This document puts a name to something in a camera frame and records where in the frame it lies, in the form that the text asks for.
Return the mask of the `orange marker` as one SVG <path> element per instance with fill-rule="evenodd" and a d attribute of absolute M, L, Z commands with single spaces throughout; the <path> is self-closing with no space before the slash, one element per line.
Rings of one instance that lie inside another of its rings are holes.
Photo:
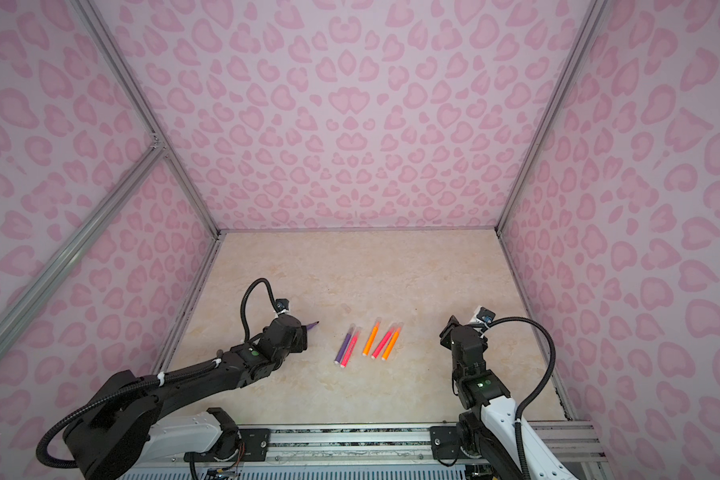
<path fill-rule="evenodd" d="M 399 338 L 399 336 L 400 336 L 401 330 L 402 330 L 402 326 L 401 326 L 401 325 L 397 325 L 396 328 L 395 328 L 395 330 L 393 331 L 393 333 L 392 333 L 392 335 L 391 335 L 391 337 L 390 337 L 388 343 L 386 344 L 386 347 L 385 347 L 385 349 L 384 349 L 384 351 L 383 351 L 383 353 L 382 353 L 382 360 L 383 360 L 383 361 L 386 361 L 386 360 L 389 358 L 389 356 L 390 356 L 390 354 L 391 354 L 391 352 L 392 352 L 392 350 L 393 350 L 393 348 L 394 348 L 394 346 L 395 346 L 395 343 L 397 342 L 397 340 L 398 340 L 398 338 Z"/>
<path fill-rule="evenodd" d="M 377 319 L 375 320 L 375 322 L 374 322 L 371 330 L 370 330 L 370 333 L 369 333 L 369 335 L 368 335 L 367 341 L 366 341 L 366 343 L 365 343 L 365 345 L 364 345 L 364 348 L 363 348 L 363 350 L 362 350 L 362 355 L 363 355 L 363 356 L 369 356 L 369 355 L 370 355 L 371 347 L 373 346 L 375 337 L 376 337 L 377 334 L 378 334 L 380 324 L 381 324 L 381 319 L 380 319 L 380 318 L 377 318 Z"/>

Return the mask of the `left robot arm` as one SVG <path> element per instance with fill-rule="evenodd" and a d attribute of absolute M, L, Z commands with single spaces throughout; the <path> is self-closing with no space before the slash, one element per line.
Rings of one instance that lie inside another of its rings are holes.
<path fill-rule="evenodd" d="M 268 377 L 289 355 L 308 348 L 308 333 L 297 318 L 282 313 L 262 333 L 210 360 L 141 377 L 118 372 L 42 435 L 35 458 L 46 467 L 77 469 L 86 479 L 116 479 L 137 464 L 158 421 Z"/>

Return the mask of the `pink marker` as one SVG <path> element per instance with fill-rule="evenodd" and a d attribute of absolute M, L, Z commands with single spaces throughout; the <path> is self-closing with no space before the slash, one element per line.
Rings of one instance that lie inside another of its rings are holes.
<path fill-rule="evenodd" d="M 348 345 L 347 345 L 347 347 L 346 347 L 346 349 L 345 349 L 345 351 L 344 351 L 344 354 L 343 354 L 342 359 L 341 359 L 341 362 L 340 362 L 340 366 L 341 366 L 342 368 L 345 368 L 345 367 L 347 366 L 347 364 L 348 364 L 348 362 L 349 362 L 349 360 L 350 360 L 350 358 L 351 358 L 351 355 L 352 355 L 352 353 L 353 353 L 353 351 L 354 351 L 354 348 L 355 348 L 355 346 L 356 346 L 356 344 L 357 344 L 358 338 L 359 338 L 359 336 L 360 336 L 360 332 L 361 332 L 361 329 L 360 329 L 360 328 L 355 328 L 355 329 L 354 329 L 353 335 L 350 337 L 350 341 L 349 341 L 349 343 L 348 343 Z"/>
<path fill-rule="evenodd" d="M 371 357 L 373 359 L 377 359 L 385 350 L 387 344 L 389 343 L 390 339 L 392 338 L 394 332 L 396 331 L 396 326 L 392 325 L 389 330 L 385 333 L 385 335 L 382 337 L 376 348 L 373 350 Z"/>

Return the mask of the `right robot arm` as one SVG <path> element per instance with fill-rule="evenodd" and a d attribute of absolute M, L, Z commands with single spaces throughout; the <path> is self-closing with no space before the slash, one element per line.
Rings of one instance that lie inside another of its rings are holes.
<path fill-rule="evenodd" d="M 485 352 L 489 329 L 522 323 L 546 340 L 548 360 L 534 389 L 521 401 L 487 367 Z M 464 411 L 456 430 L 458 453 L 485 460 L 500 479 L 573 479 L 575 475 L 550 450 L 525 419 L 527 407 L 549 383 L 557 361 L 552 335 L 539 322 L 510 316 L 495 318 L 481 308 L 468 323 L 452 316 L 439 334 L 440 344 L 451 354 L 451 387 Z"/>

